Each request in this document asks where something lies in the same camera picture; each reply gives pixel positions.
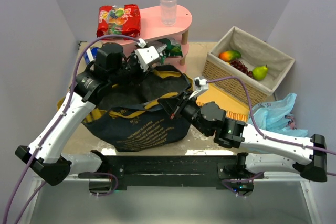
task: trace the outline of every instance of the basket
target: basket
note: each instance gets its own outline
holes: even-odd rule
[[[249,71],[256,66],[267,65],[268,72],[264,80],[256,81],[218,58],[221,52],[237,50],[241,53],[239,59]],[[270,46],[264,41],[247,32],[232,27],[230,31],[208,53],[203,76],[208,80],[222,77],[237,76],[247,87],[252,106],[264,102],[278,88],[295,60],[287,54]],[[216,85],[231,94],[239,101],[247,104],[247,98],[242,85],[234,79],[217,82]]]

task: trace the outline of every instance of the cable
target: cable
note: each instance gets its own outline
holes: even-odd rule
[[[250,116],[251,116],[251,120],[252,120],[253,126],[256,129],[256,131],[262,137],[264,137],[266,139],[269,139],[269,140],[272,140],[272,141],[275,141],[275,142],[278,142],[278,143],[282,143],[282,144],[290,144],[290,145],[297,146],[297,147],[300,147],[300,148],[304,147],[304,148],[308,148],[308,149],[311,149],[311,150],[316,150],[316,151],[321,151],[321,152],[330,153],[332,155],[336,155],[336,152],[328,150],[328,149],[324,149],[324,148],[320,148],[320,147],[315,147],[315,146],[304,146],[302,144],[293,143],[293,142],[290,142],[290,141],[285,141],[285,140],[277,139],[277,138],[274,138],[274,137],[266,136],[263,132],[261,132],[261,130],[259,129],[259,127],[258,127],[258,125],[257,125],[257,123],[256,123],[256,121],[254,119],[250,96],[248,95],[248,91],[247,91],[247,88],[246,88],[245,84],[243,83],[243,81],[240,78],[235,77],[235,76],[230,76],[230,77],[224,77],[224,78],[220,78],[220,79],[216,79],[216,80],[207,81],[206,83],[215,83],[215,82],[229,80],[229,79],[235,79],[235,80],[239,81],[240,84],[243,86],[243,89],[245,91],[245,95],[246,95],[246,98],[247,98],[248,108],[250,110]],[[331,176],[336,176],[335,173],[327,173],[327,174],[331,175]]]
[[[92,174],[92,175],[99,175],[99,176],[109,176],[109,177],[113,177],[113,179],[115,180],[115,186],[112,190],[108,191],[107,193],[105,194],[99,194],[99,193],[96,193],[96,194],[93,194],[93,195],[96,195],[97,197],[102,197],[102,196],[108,196],[108,195],[111,195],[113,194],[113,192],[117,189],[118,187],[118,179],[115,175],[111,174],[111,173],[88,173],[88,174]]]
[[[234,194],[236,194],[237,196],[241,196],[241,197],[245,197],[245,195],[238,193],[237,191],[234,191],[232,189],[232,187],[229,187],[226,182],[249,182],[249,181],[253,181],[256,178],[259,178],[263,175],[264,173],[257,173],[255,176],[251,177],[251,178],[244,178],[244,179],[223,179],[222,180],[222,184],[223,186],[225,186],[227,189],[229,189],[230,191],[232,191]]]
[[[72,100],[72,96],[73,96],[73,92],[74,92],[74,89],[75,89],[75,83],[76,83],[76,75],[77,75],[77,71],[78,71],[78,67],[79,67],[79,64],[80,64],[80,61],[81,59],[83,58],[85,52],[96,42],[100,41],[100,40],[104,40],[104,39],[108,39],[108,38],[123,38],[123,39],[131,39],[137,43],[139,43],[140,41],[138,39],[135,39],[135,38],[132,38],[132,37],[129,37],[129,36],[126,36],[126,35],[104,35],[104,36],[101,36],[101,37],[98,37],[97,39],[95,39],[94,41],[92,41],[91,43],[89,43],[85,49],[80,53],[77,61],[76,61],[76,64],[75,64],[75,68],[73,70],[73,74],[72,74],[72,82],[71,82],[71,88],[70,88],[70,94],[69,94],[69,99],[63,109],[63,114],[66,114],[68,108],[70,107],[70,103],[71,103],[71,100]],[[8,200],[8,203],[6,205],[6,208],[5,208],[5,213],[4,213],[4,217],[3,217],[3,221],[2,223],[3,224],[7,224],[7,219],[8,219],[8,214],[9,214],[9,210],[10,210],[10,206],[12,205],[12,202],[13,202],[13,199],[17,193],[17,190],[19,189],[19,186],[23,180],[23,178],[25,177],[31,163],[33,162],[34,158],[36,157],[39,149],[41,148],[41,146],[43,145],[43,143],[45,142],[45,140],[47,139],[47,137],[50,135],[50,133],[54,130],[54,128],[57,126],[57,124],[60,122],[60,120],[62,119],[63,115],[60,115],[56,121],[52,124],[52,126],[49,128],[49,130],[46,132],[46,134],[41,138],[38,146],[36,147],[36,149],[34,150],[33,154],[31,155],[30,159],[28,160],[23,172],[21,173],[14,189],[13,189],[13,192],[12,194],[10,195],[9,197],[9,200]]]
[[[18,224],[18,223],[19,223],[19,221],[20,221],[20,219],[21,219],[23,213],[25,212],[26,208],[28,207],[28,205],[30,204],[30,202],[32,201],[32,199],[33,199],[33,198],[35,197],[35,195],[41,190],[41,188],[44,187],[44,185],[45,185],[46,183],[47,183],[47,182],[43,181],[43,182],[41,183],[41,185],[40,185],[39,187],[37,187],[37,188],[34,190],[33,194],[32,194],[32,195],[30,196],[30,198],[27,200],[27,202],[26,202],[25,205],[23,206],[21,212],[20,212],[19,215],[17,216],[17,218],[16,218],[14,224]]]

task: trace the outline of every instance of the green pear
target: green pear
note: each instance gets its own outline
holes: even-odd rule
[[[266,77],[266,74],[267,74],[267,70],[268,70],[267,65],[256,67],[252,71],[254,79],[257,80],[257,81],[264,80],[264,78]]]

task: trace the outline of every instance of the black bracket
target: black bracket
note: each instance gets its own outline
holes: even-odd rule
[[[19,146],[15,155],[18,156],[24,163],[28,163],[32,156],[29,152],[28,146]],[[34,158],[31,163],[31,169],[36,172],[38,176],[44,179],[48,184],[56,186],[61,183],[70,173],[71,162],[65,160],[62,156],[56,163],[44,164],[43,159]]]
[[[326,149],[325,138],[322,135],[315,134],[311,137],[315,147]],[[327,154],[325,152],[314,150],[311,163],[308,165],[293,164],[293,168],[300,172],[302,178],[315,181],[326,182],[327,176]]]

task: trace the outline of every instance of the snack wrapper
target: snack wrapper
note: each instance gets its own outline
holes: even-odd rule
[[[137,5],[123,7],[104,5],[99,8],[97,37],[118,34],[137,38],[140,29],[140,10]]]

